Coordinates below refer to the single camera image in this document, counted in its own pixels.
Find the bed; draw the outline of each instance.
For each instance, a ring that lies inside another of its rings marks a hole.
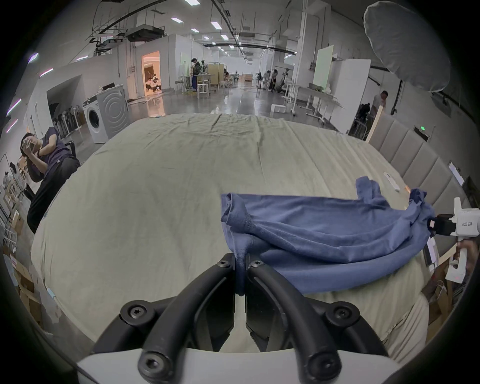
[[[40,223],[32,262],[63,312],[96,341],[123,304],[175,296],[229,252],[222,193],[356,199],[361,176],[376,180],[393,208],[407,207],[398,172],[353,137],[244,115],[139,120],[66,182]],[[310,296],[352,302],[386,340],[427,279],[419,254],[374,283]],[[236,305],[236,327],[222,351],[257,352],[244,326],[243,298]]]

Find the man in dark shirt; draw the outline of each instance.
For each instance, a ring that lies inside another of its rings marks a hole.
[[[28,173],[33,181],[42,184],[28,210],[27,223],[33,233],[58,191],[79,168],[80,162],[58,139],[55,128],[50,127],[43,139],[27,133],[20,144],[22,155],[27,158]]]

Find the washing machine door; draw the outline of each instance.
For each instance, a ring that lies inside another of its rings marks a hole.
[[[100,127],[100,116],[98,115],[98,111],[95,108],[89,108],[87,113],[88,124],[98,130]]]

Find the person's hand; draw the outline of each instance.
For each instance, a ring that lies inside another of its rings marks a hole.
[[[28,136],[25,140],[24,140],[24,145],[23,145],[23,149],[24,149],[24,152],[25,154],[30,157],[31,154],[32,154],[32,146],[31,146],[31,143],[32,143],[32,136]]]
[[[479,248],[473,240],[462,240],[456,244],[455,259],[460,257],[460,250],[467,249],[467,275],[471,275],[479,257]]]

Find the air conditioning unit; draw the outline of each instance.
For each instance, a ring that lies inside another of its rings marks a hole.
[[[252,32],[240,32],[240,33],[239,33],[239,36],[240,36],[240,37],[251,37],[251,38],[254,38],[254,37],[255,37],[255,33],[252,33]]]
[[[164,37],[165,30],[163,28],[155,28],[151,25],[140,25],[136,28],[127,29],[125,37],[128,41],[152,41]]]

